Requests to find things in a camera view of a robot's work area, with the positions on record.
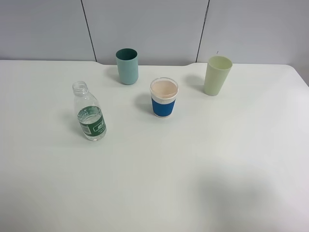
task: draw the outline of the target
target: bottle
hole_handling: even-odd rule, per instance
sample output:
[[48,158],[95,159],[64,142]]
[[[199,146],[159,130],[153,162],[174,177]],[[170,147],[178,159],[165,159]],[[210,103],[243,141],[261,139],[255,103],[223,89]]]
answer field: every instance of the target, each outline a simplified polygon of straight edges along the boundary
[[89,92],[84,81],[73,84],[74,112],[87,139],[100,140],[106,133],[106,125],[98,100]]

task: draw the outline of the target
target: green bottle label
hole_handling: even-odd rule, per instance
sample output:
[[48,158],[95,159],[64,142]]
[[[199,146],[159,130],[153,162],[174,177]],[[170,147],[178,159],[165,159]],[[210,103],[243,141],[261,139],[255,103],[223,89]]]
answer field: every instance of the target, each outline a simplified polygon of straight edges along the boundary
[[[101,117],[93,123],[82,123],[88,120],[91,122],[93,121],[93,118],[98,118],[99,115],[101,115]],[[77,117],[86,135],[94,137],[102,134],[103,131],[105,131],[106,125],[100,108],[96,106],[87,106],[78,113]]]

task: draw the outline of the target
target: water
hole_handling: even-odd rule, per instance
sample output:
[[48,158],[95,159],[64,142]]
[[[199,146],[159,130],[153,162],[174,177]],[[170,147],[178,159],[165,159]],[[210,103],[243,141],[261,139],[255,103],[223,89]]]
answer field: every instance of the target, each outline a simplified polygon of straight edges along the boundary
[[106,125],[102,116],[101,109],[96,106],[89,106],[78,113],[78,120],[87,139],[98,141],[106,134]]

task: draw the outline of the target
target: teal cup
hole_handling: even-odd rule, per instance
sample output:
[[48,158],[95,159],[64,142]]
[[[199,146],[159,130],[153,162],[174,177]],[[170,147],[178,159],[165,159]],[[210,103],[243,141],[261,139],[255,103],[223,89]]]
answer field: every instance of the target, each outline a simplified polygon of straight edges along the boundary
[[120,81],[125,85],[134,84],[139,77],[139,62],[137,51],[124,48],[116,53],[116,61]]
[[211,57],[207,64],[204,92],[210,96],[216,96],[230,72],[233,63],[226,57]]

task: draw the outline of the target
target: gray wall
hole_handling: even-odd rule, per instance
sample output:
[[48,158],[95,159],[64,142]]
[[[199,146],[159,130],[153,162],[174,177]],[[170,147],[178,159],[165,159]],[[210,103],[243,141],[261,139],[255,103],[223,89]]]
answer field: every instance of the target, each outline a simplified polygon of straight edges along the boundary
[[198,62],[290,64],[309,84],[308,0],[211,0]]
[[95,60],[78,0],[1,0],[0,59]]
[[140,64],[196,61],[208,0],[83,0],[97,60],[137,50]]

